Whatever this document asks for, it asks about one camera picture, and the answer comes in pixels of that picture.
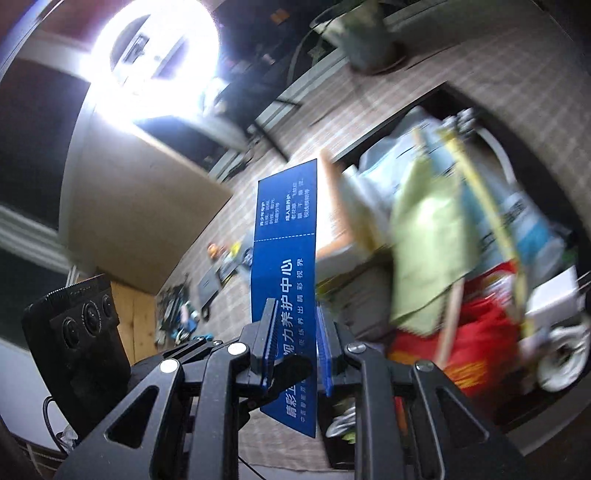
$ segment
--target black metal bracket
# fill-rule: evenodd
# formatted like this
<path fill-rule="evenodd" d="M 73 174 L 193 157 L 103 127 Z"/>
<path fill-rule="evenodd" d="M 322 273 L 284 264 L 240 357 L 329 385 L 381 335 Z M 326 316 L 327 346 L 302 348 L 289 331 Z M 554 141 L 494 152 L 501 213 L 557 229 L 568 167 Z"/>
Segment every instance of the black metal bracket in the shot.
<path fill-rule="evenodd" d="M 228 343 L 196 339 L 162 361 L 75 448 L 56 480 L 238 479 L 249 412 L 312 373 L 277 360 L 277 302 Z M 519 452 L 431 362 L 393 363 L 332 322 L 322 326 L 335 388 L 356 395 L 357 480 L 520 480 Z M 194 397 L 199 402 L 191 425 Z M 395 408 L 402 399 L 404 412 Z"/>

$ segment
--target wooden board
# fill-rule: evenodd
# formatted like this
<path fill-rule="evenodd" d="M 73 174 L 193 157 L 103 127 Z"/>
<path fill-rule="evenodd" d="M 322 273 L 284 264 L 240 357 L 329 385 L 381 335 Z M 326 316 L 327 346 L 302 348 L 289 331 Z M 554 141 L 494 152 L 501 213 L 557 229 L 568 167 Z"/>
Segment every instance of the wooden board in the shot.
<path fill-rule="evenodd" d="M 119 316 L 119 336 L 130 364 L 135 363 L 134 352 L 134 296 L 133 288 L 111 282 L 111 292 L 115 302 L 115 310 Z"/>
<path fill-rule="evenodd" d="M 134 298 L 134 354 L 135 361 L 156 355 L 156 301 L 151 295 L 138 292 Z"/>
<path fill-rule="evenodd" d="M 119 336 L 129 363 L 133 365 L 158 353 L 154 345 L 155 298 L 117 282 L 111 282 L 111 292 L 119 315 Z"/>
<path fill-rule="evenodd" d="M 138 127 L 85 117 L 89 108 L 66 160 L 60 239 L 80 264 L 156 294 L 231 191 Z"/>

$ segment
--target green cloth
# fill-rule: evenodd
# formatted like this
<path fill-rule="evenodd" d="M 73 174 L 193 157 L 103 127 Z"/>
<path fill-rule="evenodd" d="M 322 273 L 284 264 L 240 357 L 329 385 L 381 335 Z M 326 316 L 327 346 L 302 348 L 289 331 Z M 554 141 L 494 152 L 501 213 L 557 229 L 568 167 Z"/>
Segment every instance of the green cloth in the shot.
<path fill-rule="evenodd" d="M 478 261 L 455 176 L 437 176 L 431 159 L 409 166 L 392 208 L 394 287 L 391 322 L 421 336 L 434 333 L 451 284 Z"/>

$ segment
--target screw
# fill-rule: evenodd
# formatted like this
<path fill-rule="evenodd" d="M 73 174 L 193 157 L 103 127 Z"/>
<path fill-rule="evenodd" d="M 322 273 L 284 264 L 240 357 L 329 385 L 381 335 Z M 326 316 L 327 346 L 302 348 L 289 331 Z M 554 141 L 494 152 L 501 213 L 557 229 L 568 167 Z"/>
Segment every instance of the screw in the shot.
<path fill-rule="evenodd" d="M 419 360 L 417 363 L 415 363 L 415 366 L 420 372 L 431 372 L 433 368 L 435 368 L 433 362 L 429 360 Z"/>
<path fill-rule="evenodd" d="M 347 345 L 347 350 L 351 353 L 365 352 L 365 344 L 363 342 L 352 342 Z"/>
<path fill-rule="evenodd" d="M 246 345 L 240 342 L 231 343 L 228 345 L 228 353 L 230 355 L 242 355 L 244 352 L 246 352 L 246 349 Z"/>
<path fill-rule="evenodd" d="M 171 374 L 178 368 L 178 361 L 174 358 L 167 358 L 160 362 L 160 371 L 163 374 Z"/>

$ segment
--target scattered items on floor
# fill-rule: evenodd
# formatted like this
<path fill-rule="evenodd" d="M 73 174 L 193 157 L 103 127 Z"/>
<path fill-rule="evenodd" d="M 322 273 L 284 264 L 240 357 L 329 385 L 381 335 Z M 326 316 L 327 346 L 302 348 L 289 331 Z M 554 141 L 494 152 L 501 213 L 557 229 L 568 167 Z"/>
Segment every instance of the scattered items on floor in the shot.
<path fill-rule="evenodd" d="M 238 263 L 236 263 L 234 257 L 229 252 L 225 253 L 220 259 L 220 266 L 217 271 L 222 285 L 224 285 L 230 279 L 237 267 Z"/>
<path fill-rule="evenodd" d="M 255 231 L 246 232 L 240 242 L 232 245 L 234 259 L 238 264 L 236 270 L 247 285 L 251 284 L 252 252 L 255 244 Z"/>
<path fill-rule="evenodd" d="M 155 341 L 163 347 L 167 338 L 175 345 L 188 341 L 197 328 L 200 315 L 189 300 L 189 280 L 166 289 L 158 301 Z"/>
<path fill-rule="evenodd" d="M 202 336 L 203 338 L 205 338 L 208 342 L 213 342 L 214 340 L 214 336 L 211 333 L 207 333 L 205 335 L 193 335 L 193 337 L 191 338 L 191 340 L 194 340 L 195 338 L 197 338 L 198 336 Z"/>
<path fill-rule="evenodd" d="M 222 283 L 217 276 L 217 268 L 210 268 L 197 284 L 197 295 L 199 297 L 199 309 L 203 321 L 210 317 L 209 306 L 222 288 Z"/>
<path fill-rule="evenodd" d="M 207 246 L 207 254 L 209 255 L 209 258 L 214 262 L 219 260 L 219 258 L 227 251 L 228 249 L 225 245 L 216 245 L 213 242 L 211 242 Z"/>

